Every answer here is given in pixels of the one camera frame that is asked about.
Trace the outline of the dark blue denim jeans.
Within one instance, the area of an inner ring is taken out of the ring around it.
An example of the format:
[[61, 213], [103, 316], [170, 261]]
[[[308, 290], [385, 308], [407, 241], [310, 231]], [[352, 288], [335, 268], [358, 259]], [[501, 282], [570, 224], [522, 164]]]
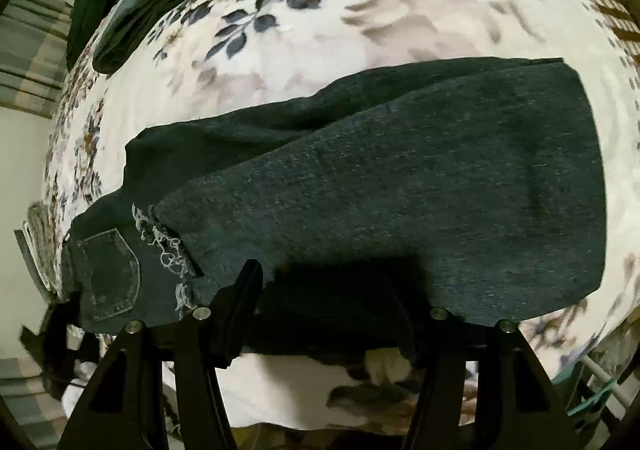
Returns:
[[605, 244], [578, 74], [467, 58], [140, 132], [122, 186], [73, 220], [61, 262], [81, 326], [114, 334], [209, 305], [255, 259], [242, 349], [346, 364], [415, 352], [434, 306], [491, 326], [574, 305], [600, 285]]

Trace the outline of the teal white rack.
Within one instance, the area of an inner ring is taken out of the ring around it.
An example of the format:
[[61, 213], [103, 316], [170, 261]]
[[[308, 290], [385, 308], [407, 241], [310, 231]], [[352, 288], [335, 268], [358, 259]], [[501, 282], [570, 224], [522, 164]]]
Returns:
[[611, 398], [624, 412], [632, 405], [631, 396], [623, 391], [620, 380], [589, 356], [567, 366], [551, 383], [578, 434], [596, 430], [601, 422], [616, 425], [615, 415], [608, 407]]

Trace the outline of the grey green curtain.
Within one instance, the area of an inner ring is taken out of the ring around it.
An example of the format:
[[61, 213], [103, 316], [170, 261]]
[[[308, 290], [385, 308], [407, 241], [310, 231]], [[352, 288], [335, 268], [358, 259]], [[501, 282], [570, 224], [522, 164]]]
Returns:
[[1, 15], [1, 105], [52, 118], [66, 74], [64, 0], [9, 0]]

